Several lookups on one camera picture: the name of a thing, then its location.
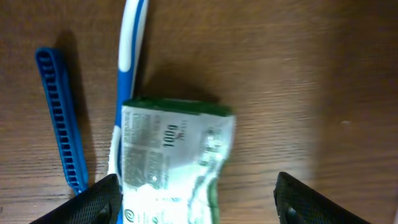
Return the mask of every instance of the wooden table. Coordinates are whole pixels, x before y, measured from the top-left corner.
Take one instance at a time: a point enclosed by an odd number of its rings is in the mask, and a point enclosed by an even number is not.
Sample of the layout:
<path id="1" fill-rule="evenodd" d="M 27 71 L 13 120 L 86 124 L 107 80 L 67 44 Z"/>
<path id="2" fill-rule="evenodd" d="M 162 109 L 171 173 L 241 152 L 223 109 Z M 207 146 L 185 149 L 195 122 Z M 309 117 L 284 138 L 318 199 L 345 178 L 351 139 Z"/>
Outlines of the wooden table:
<path id="1" fill-rule="evenodd" d="M 123 8 L 0 2 L 0 223 L 29 223 L 73 196 L 37 47 L 65 52 L 90 182 L 106 175 Z M 238 118 L 219 183 L 222 223 L 279 223 L 282 170 L 370 222 L 392 222 L 397 11 L 381 1 L 150 1 L 139 92 L 218 100 Z"/>

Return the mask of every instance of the blue plastic object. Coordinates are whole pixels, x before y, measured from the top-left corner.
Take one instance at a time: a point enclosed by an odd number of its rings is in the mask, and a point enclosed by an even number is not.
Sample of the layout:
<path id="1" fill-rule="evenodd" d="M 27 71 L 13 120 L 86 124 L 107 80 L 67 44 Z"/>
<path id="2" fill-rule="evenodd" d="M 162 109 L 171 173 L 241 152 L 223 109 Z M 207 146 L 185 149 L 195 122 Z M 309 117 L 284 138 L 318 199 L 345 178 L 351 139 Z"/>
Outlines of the blue plastic object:
<path id="1" fill-rule="evenodd" d="M 49 105 L 63 173 L 68 185 L 78 195 L 88 188 L 88 172 L 73 109 L 67 67 L 57 49 L 37 49 L 35 59 Z"/>

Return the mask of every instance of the brown wood grain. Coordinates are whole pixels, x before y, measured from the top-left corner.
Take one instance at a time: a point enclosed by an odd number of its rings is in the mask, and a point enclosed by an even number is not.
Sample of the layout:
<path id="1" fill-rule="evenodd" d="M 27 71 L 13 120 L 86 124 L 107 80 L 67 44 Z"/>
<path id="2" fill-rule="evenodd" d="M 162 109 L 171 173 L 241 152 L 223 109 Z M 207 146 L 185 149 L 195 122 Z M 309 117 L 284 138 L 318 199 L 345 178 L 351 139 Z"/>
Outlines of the brown wood grain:
<path id="1" fill-rule="evenodd" d="M 72 197 L 34 62 L 67 55 L 91 183 L 113 128 L 124 1 L 0 1 L 0 223 Z M 354 0 L 151 0 L 140 93 L 218 100 L 238 123 L 222 223 L 278 223 L 286 171 L 374 223 L 398 181 L 398 5 Z"/>

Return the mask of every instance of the blue and white toothbrush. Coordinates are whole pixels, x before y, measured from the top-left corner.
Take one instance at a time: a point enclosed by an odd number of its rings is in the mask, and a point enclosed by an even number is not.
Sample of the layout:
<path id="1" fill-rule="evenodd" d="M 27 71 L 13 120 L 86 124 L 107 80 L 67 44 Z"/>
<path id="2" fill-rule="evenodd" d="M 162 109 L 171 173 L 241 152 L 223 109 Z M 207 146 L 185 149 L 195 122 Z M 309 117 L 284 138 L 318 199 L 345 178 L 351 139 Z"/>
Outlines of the blue and white toothbrush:
<path id="1" fill-rule="evenodd" d="M 134 91 L 147 9 L 148 0 L 127 0 L 123 12 L 119 41 L 118 100 L 108 161 L 108 174 L 117 174 L 119 184 L 122 184 L 121 108 L 124 101 L 132 98 Z"/>

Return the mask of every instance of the black object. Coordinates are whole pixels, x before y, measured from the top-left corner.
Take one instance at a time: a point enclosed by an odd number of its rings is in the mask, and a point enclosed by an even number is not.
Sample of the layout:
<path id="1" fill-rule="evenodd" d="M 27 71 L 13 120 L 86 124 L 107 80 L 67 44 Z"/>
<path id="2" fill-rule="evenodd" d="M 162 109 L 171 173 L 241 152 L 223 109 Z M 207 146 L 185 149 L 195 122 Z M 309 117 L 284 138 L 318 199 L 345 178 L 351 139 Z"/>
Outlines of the black object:
<path id="1" fill-rule="evenodd" d="M 281 224 L 369 223 L 285 172 L 278 175 L 274 198 Z"/>
<path id="2" fill-rule="evenodd" d="M 121 203 L 118 177 L 110 174 L 31 224 L 113 224 Z"/>

